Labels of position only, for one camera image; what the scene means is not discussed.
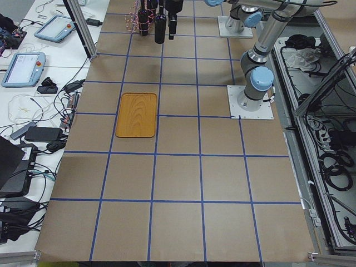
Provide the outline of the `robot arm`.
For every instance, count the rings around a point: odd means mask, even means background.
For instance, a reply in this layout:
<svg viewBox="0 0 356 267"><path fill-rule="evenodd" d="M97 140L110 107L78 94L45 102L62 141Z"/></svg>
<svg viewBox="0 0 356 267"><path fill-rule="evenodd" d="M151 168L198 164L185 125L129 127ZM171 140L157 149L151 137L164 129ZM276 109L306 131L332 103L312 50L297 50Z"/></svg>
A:
<svg viewBox="0 0 356 267"><path fill-rule="evenodd" d="M218 16L219 35L223 38L252 39L254 28L262 19L263 9L237 4L237 1L204 1L209 7L230 3L228 16ZM163 1L169 16L169 39L174 39L177 28L177 14L182 11L183 1Z"/></svg>
<svg viewBox="0 0 356 267"><path fill-rule="evenodd" d="M238 105L247 111L257 111L274 80L272 71L265 64L288 22L293 17L308 16L320 7L337 4L337 1L228 1L228 3L272 10L253 48L246 51L241 58L246 86L238 96Z"/></svg>

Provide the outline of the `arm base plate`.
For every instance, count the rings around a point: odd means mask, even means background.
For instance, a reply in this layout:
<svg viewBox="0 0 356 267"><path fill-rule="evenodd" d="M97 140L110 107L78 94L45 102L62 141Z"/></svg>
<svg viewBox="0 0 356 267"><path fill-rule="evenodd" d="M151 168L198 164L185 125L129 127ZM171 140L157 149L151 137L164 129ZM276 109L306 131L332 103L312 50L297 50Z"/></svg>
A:
<svg viewBox="0 0 356 267"><path fill-rule="evenodd" d="M228 85L230 118L245 120L273 120L273 111L266 92L262 100L251 100L245 96L245 86Z"/></svg>
<svg viewBox="0 0 356 267"><path fill-rule="evenodd" d="M241 20L236 20L230 16L217 17L219 35L222 38L252 39L251 28L245 27Z"/></svg>

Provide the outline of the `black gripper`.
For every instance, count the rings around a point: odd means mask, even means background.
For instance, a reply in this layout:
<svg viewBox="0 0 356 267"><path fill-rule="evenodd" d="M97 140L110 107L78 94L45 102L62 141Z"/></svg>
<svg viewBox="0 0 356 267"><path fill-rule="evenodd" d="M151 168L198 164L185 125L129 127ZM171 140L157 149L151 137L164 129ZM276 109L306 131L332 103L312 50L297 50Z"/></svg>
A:
<svg viewBox="0 0 356 267"><path fill-rule="evenodd" d="M174 39L177 29L177 13L182 11L183 0L166 0L165 9L169 12L169 39Z"/></svg>

